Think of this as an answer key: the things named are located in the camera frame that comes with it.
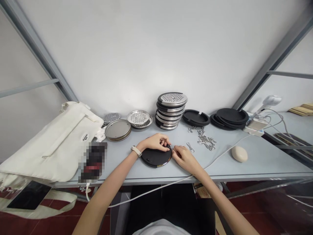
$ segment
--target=phone screen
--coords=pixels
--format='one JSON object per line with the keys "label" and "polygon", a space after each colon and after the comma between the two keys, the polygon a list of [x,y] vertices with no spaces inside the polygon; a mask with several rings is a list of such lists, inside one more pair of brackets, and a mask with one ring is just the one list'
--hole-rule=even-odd
{"label": "phone screen", "polygon": [[30,181],[7,208],[35,210],[50,190],[50,186]]}

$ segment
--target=wristwatch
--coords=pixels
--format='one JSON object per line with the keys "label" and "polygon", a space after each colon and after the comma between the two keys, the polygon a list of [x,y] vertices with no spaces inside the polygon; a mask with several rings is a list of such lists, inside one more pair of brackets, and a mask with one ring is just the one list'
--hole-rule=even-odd
{"label": "wristwatch", "polygon": [[142,152],[140,152],[140,151],[138,150],[138,148],[136,148],[135,145],[133,145],[133,146],[130,148],[130,150],[135,151],[136,154],[138,154],[138,157],[141,157]]}

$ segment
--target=stack of metal lids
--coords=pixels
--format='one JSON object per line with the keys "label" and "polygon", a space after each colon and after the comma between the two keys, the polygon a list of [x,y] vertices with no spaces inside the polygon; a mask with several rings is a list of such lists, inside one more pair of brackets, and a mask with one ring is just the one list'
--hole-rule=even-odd
{"label": "stack of metal lids", "polygon": [[165,130],[175,129],[184,113],[187,101],[187,96],[180,92],[160,95],[156,103],[156,125]]}
{"label": "stack of metal lids", "polygon": [[107,115],[105,115],[102,119],[103,119],[103,125],[107,126],[109,123],[120,119],[121,115],[119,113],[109,113]]}
{"label": "stack of metal lids", "polygon": [[152,124],[152,117],[146,111],[135,110],[127,115],[127,121],[136,129],[144,129]]}
{"label": "stack of metal lids", "polygon": [[113,142],[126,139],[130,135],[130,132],[131,125],[125,119],[115,120],[105,128],[106,137]]}

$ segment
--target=stack of black rubber discs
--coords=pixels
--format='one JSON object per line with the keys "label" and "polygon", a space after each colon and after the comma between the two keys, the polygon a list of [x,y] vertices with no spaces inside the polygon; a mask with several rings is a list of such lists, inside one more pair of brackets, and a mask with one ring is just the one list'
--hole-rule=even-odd
{"label": "stack of black rubber discs", "polygon": [[243,129],[249,119],[246,111],[238,111],[231,108],[219,109],[216,114],[210,116],[211,123],[223,130],[232,131]]}
{"label": "stack of black rubber discs", "polygon": [[168,92],[159,96],[156,103],[156,125],[165,130],[178,126],[188,98],[180,92]]}
{"label": "stack of black rubber discs", "polygon": [[168,163],[172,157],[171,147],[167,145],[166,148],[169,148],[170,151],[164,152],[157,149],[145,149],[140,158],[146,165],[159,168]]}
{"label": "stack of black rubber discs", "polygon": [[203,127],[210,124],[210,118],[205,113],[197,110],[186,109],[183,113],[183,120],[191,126]]}

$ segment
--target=bag strap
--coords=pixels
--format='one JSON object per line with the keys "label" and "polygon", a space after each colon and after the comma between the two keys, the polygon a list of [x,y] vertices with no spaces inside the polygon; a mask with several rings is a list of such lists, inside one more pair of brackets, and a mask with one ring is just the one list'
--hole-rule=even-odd
{"label": "bag strap", "polygon": [[[5,208],[3,212],[17,215],[25,219],[45,219],[73,209],[76,203],[77,196],[66,192],[50,190],[50,192],[45,196],[45,199],[67,201],[69,202],[69,204],[64,206],[60,210],[39,205],[34,211]],[[6,201],[9,201],[9,199],[0,198],[0,201],[4,201],[6,203]]]}

